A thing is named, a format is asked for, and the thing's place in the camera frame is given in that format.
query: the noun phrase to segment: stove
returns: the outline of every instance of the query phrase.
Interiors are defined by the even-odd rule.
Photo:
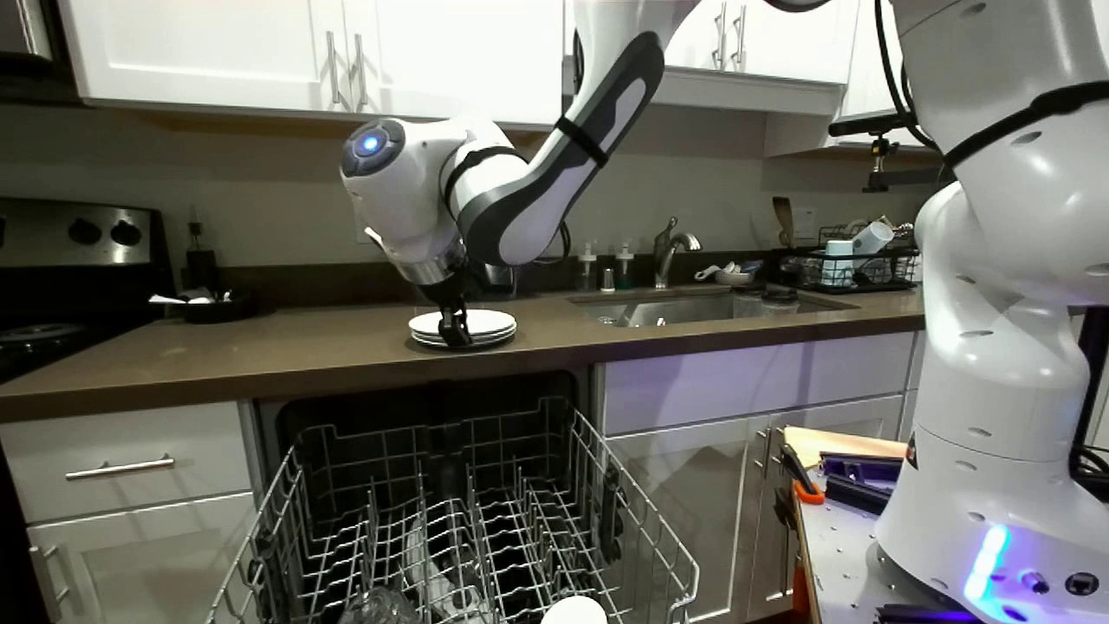
[[[0,382],[160,311],[175,293],[160,212],[0,197]]]

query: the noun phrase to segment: stove knob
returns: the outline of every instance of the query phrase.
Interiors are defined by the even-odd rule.
[[[89,222],[89,218],[77,218],[77,222],[69,222],[69,238],[77,245],[99,245],[102,243],[102,227]]]
[[[132,222],[116,222],[111,238],[123,245],[139,245],[144,233]]]

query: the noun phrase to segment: kitchen sink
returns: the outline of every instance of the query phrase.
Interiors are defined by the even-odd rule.
[[[810,295],[796,295],[796,301],[766,301],[763,295],[699,293],[699,288],[588,295],[588,297],[573,297],[573,307],[579,307],[588,318],[603,326],[628,326],[628,328],[852,308],[852,307],[810,297]]]

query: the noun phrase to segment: cabinet handle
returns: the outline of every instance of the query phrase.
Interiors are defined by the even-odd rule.
[[[56,545],[49,545],[49,547],[32,545],[29,551],[32,551],[32,570],[35,570],[39,592],[42,592],[49,622],[64,622],[58,602],[69,599],[69,587],[56,588],[56,582],[54,582],[54,577],[44,570],[44,562],[56,560],[58,547]]]
[[[360,47],[360,36],[355,36],[355,110],[364,110],[372,103],[372,95],[368,95],[368,57],[364,57],[364,47]]]
[[[127,475],[127,472],[171,472],[176,466],[175,453],[152,459],[152,461],[137,461],[137,466],[99,466],[85,472],[67,472],[67,481],[85,481],[85,479],[111,479],[111,475]]]
[[[739,8],[739,18],[733,22],[733,28],[735,28],[733,64],[742,72],[744,68],[744,57],[748,57],[748,8]]]
[[[333,101],[338,101],[343,110],[350,110],[350,103],[347,103],[347,97],[343,97],[343,89],[340,89],[340,51],[338,51],[338,36],[333,36],[333,33],[327,33],[324,40],[327,40],[327,72],[331,72],[331,82],[333,82]]]
[[[720,15],[713,18],[713,26],[718,26],[713,65],[726,68],[726,57],[720,57],[720,48],[728,48],[726,8],[720,8]]]

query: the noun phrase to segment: blue light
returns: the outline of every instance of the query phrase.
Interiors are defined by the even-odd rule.
[[[977,607],[988,607],[988,602],[993,602],[988,582],[993,582],[993,577],[998,573],[998,567],[1003,567],[1003,560],[1005,560],[1005,547],[1010,547],[1010,528],[994,523],[994,528],[985,535],[985,541],[981,541],[981,547],[977,547],[977,554],[973,554],[973,570],[971,570],[971,577],[967,577],[967,582],[965,582],[965,595],[967,595],[971,602],[977,602]]]
[[[378,154],[378,151],[382,151],[382,135],[360,139],[360,154]]]

